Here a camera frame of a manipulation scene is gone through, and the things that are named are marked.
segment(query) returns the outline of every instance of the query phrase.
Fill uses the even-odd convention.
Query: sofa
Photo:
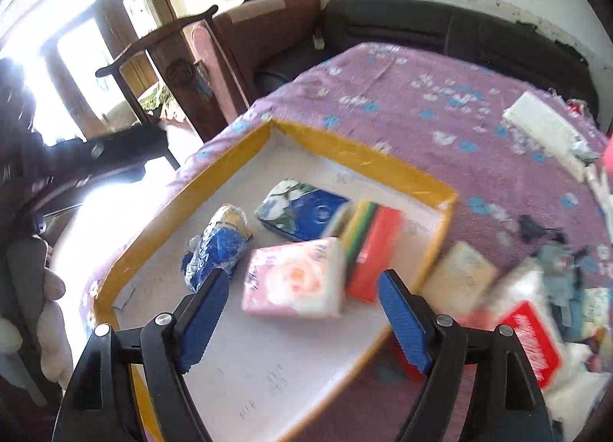
[[[572,46],[547,39],[535,25],[448,4],[330,0],[322,9],[320,0],[255,0],[218,14],[210,28],[224,53],[204,25],[192,31],[192,50],[202,59],[228,122],[247,110],[241,91],[250,105],[309,68],[369,41],[476,63],[554,89],[565,99],[585,100],[598,115],[588,63]]]

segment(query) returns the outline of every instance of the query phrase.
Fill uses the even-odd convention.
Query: beige package
[[[483,255],[459,241],[436,265],[419,294],[434,312],[461,320],[475,308],[497,273]]]

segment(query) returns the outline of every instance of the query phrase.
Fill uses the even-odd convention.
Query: pink tissue pack
[[[344,250],[337,238],[254,250],[244,280],[243,310],[259,315],[340,317]]]

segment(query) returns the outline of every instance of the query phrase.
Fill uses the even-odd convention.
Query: blue gripper pad
[[[378,289],[379,301],[406,360],[420,373],[429,371],[432,358],[428,353],[425,330],[387,272],[379,277]]]
[[[229,293],[230,280],[225,274],[220,274],[183,332],[183,347],[178,364],[182,375],[202,359],[221,312],[226,306]]]

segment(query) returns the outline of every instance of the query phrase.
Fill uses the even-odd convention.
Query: blue tissue pack
[[[291,177],[272,188],[256,210],[263,226],[292,241],[333,237],[350,201]]]
[[[252,239],[243,210],[232,205],[217,210],[203,234],[192,238],[190,251],[183,257],[181,271],[189,289],[197,292],[217,267],[231,277]]]

